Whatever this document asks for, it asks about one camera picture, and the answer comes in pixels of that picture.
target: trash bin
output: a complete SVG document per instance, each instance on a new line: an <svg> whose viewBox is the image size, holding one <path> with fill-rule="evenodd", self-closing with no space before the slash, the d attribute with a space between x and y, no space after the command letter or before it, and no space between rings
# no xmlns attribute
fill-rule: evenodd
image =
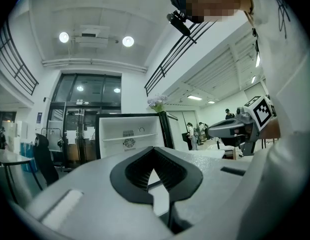
<svg viewBox="0 0 310 240"><path fill-rule="evenodd" d="M33 144L21 142L20 143L20 155L31 159L30 164L26 163L26 164L21 165L22 170L24 172L31 173L32 172L30 168L31 166L34 172L36 173L38 171L38 168L37 168L37 165L34 159Z"/></svg>

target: office chair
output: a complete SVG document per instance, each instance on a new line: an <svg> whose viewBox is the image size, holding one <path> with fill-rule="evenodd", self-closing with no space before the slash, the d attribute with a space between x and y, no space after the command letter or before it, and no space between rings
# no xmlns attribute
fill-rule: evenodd
<svg viewBox="0 0 310 240"><path fill-rule="evenodd" d="M45 136L36 133L33 151L35 161L41 174L46 180L47 186L56 182L59 179L59 175L51 159L49 140Z"/></svg>

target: railing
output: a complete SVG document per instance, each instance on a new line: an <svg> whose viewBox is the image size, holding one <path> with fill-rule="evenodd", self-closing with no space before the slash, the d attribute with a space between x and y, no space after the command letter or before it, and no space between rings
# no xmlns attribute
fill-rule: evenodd
<svg viewBox="0 0 310 240"><path fill-rule="evenodd" d="M191 30L190 37L197 41L215 22L203 22L201 24L193 24L189 28ZM146 90L146 95L154 89L154 87L159 83L159 81L165 77L167 72L172 68L172 66L183 56L183 54L195 44L195 42L188 36L182 36L177 43L170 49L169 53L159 64L158 68L155 70L153 75L150 77L146 85L144 86Z"/></svg>
<svg viewBox="0 0 310 240"><path fill-rule="evenodd" d="M0 30L0 61L18 84L30 95L33 95L34 89L39 82L29 71L17 51L8 21L4 23Z"/></svg>

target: ceiling light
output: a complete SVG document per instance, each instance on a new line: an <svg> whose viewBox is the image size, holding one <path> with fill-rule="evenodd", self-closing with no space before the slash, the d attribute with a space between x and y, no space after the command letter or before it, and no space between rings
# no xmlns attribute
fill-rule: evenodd
<svg viewBox="0 0 310 240"><path fill-rule="evenodd" d="M131 47L134 44L134 39L131 36L126 36L123 39L123 45L126 47Z"/></svg>
<svg viewBox="0 0 310 240"><path fill-rule="evenodd" d="M260 65L260 63L261 63L260 54L259 54L259 53L257 53L256 68Z"/></svg>
<svg viewBox="0 0 310 240"><path fill-rule="evenodd" d="M192 96L192 95L187 96L187 98L192 99L192 100L197 100L197 101L201 101L202 100L202 98L195 97L195 96Z"/></svg>
<svg viewBox="0 0 310 240"><path fill-rule="evenodd" d="M67 43L68 40L69 40L69 34L67 34L66 32L62 32L59 34L59 40L62 42L62 43Z"/></svg>

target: ceiling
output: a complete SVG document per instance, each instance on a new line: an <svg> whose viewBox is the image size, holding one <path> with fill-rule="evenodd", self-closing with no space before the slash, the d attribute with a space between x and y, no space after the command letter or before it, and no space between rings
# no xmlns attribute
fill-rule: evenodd
<svg viewBox="0 0 310 240"><path fill-rule="evenodd" d="M17 109L19 107L24 107L24 105L0 85L0 109Z"/></svg>
<svg viewBox="0 0 310 240"><path fill-rule="evenodd" d="M141 67L168 24L166 14L172 8L170 0L29 0L33 34L44 61L90 58ZM97 37L104 38L100 47L75 40L87 28L98 27L103 31ZM60 42L61 32L69 34L69 42ZM134 38L132 47L123 45L126 36Z"/></svg>
<svg viewBox="0 0 310 240"><path fill-rule="evenodd" d="M264 78L262 66L256 67L256 38L252 35L252 27L248 26L244 33L237 38L229 37L227 45L204 68L176 82L175 88L171 88L173 91L168 93L168 103L213 106L208 101L218 102L251 87L253 76L256 76L254 84ZM189 95L202 100L190 99Z"/></svg>

